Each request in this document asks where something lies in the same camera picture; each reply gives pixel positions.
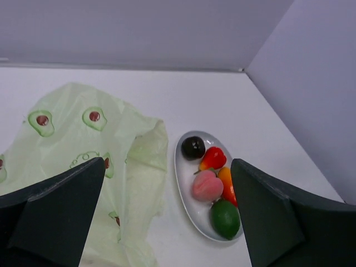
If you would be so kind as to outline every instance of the pink peach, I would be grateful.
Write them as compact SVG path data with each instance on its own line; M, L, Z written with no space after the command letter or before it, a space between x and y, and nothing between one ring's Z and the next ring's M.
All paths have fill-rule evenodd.
M208 202L214 201L223 193L223 182L216 177L213 171L201 171L194 179L192 195L194 199Z

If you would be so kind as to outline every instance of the green plastic bag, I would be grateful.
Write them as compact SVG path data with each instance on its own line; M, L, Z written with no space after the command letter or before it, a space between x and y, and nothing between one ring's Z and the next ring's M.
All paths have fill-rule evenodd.
M70 83L30 110L14 143L0 155L0 194L101 156L105 179L83 260L157 266L146 236L162 207L167 143L161 120L91 86Z

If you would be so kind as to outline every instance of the lime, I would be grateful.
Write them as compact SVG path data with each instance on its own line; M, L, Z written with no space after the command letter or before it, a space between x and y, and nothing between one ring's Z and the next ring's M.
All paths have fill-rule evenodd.
M232 240L240 229L240 216L237 208L229 201L219 200L210 209L210 222L222 237Z

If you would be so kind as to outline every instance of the white plate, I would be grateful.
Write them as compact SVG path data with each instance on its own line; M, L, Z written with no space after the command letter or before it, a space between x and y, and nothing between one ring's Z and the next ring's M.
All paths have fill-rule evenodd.
M204 203L195 200L191 195L191 187L194 181L194 173L198 170L201 159L194 161L187 161L181 152L181 146L183 141L191 136L198 136L203 139L205 148L208 149L212 146L221 148L227 158L225 166L230 167L232 158L226 147L215 137L207 132L202 131L190 131L184 134L178 141L175 150L175 170L176 178L180 196L184 208L194 226L207 238L219 241L219 242L235 242L243 233L242 224L240 222L240 229L236 236L232 240L227 240L218 235L212 228L209 220L209 211L212 206L211 203Z

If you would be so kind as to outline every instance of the avocado pattern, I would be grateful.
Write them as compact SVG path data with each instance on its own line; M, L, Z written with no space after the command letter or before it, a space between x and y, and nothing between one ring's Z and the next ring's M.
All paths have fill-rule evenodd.
M80 165L87 160L91 160L95 157L100 157L100 153L96 151L87 151L85 153L79 154L75 160L73 160L69 166L69 168L73 168L77 165ZM112 178L113 177L113 164L110 158L110 154L106 153L103 157L105 163L105 177Z
M5 157L4 155L0 155L0 183L6 180L7 171L5 169Z
M104 113L99 107L89 107L82 115L83 122L90 128L102 131L107 123Z
M116 220L116 223L118 224L118 226L120 226L120 218L118 217L115 211L110 212L109 217Z
M55 132L52 114L47 110L31 112L28 115L28 122L42 137L50 137Z
M112 178L113 177L113 164L110 158L110 154L106 153L102 157L105 163L105 177Z

